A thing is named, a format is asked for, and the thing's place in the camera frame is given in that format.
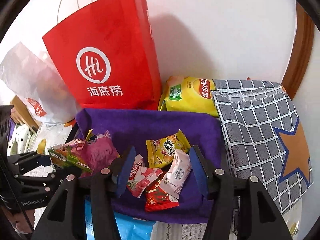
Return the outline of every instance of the lay's logo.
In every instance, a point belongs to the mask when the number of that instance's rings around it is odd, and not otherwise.
[[[199,78],[199,94],[203,97],[203,98],[211,98],[210,95],[210,81],[207,79],[201,79]]]

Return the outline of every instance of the green label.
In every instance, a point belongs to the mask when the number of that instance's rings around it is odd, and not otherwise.
[[[169,100],[179,101],[181,100],[181,84],[176,85],[174,87],[170,87],[170,95]]]
[[[77,163],[77,161],[78,161],[78,158],[76,156],[72,155],[72,154],[68,154],[67,159],[68,159],[68,161],[70,161],[72,163],[73,162]]]

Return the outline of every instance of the yellow toy bird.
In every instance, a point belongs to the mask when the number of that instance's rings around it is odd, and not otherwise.
[[[45,150],[45,145],[47,144],[46,139],[42,139],[41,142],[38,144],[37,153],[43,154]]]

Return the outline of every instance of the red paper bag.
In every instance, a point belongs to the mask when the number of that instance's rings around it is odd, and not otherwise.
[[[43,41],[82,107],[157,109],[161,81],[146,0],[98,0]]]

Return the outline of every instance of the metal screw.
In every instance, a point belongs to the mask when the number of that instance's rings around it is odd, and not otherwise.
[[[256,177],[256,176],[251,176],[251,177],[250,177],[250,180],[251,180],[252,182],[258,182],[258,181],[259,181],[258,177]]]
[[[216,169],[214,172],[216,174],[218,174],[218,175],[223,175],[224,174],[224,170],[223,169]]]
[[[67,176],[67,181],[72,181],[72,180],[74,180],[75,179],[75,176],[73,175],[73,174],[69,174],[68,176]]]
[[[105,175],[105,174],[109,174],[110,173],[110,169],[108,168],[104,168],[101,170],[101,174]]]

